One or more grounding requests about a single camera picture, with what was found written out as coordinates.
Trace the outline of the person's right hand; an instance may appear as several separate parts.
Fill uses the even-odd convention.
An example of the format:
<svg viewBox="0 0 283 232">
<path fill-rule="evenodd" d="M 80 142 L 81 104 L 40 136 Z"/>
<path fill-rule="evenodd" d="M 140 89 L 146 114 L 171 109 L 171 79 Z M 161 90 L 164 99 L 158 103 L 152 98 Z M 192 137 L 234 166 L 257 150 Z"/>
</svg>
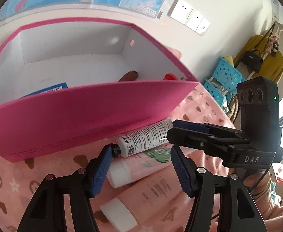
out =
<svg viewBox="0 0 283 232">
<path fill-rule="evenodd" d="M 270 174 L 259 172 L 248 176 L 244 185 L 254 188 L 252 198 L 264 220 L 267 231 L 283 231 L 283 205 L 275 204 L 271 198 Z"/>
</svg>

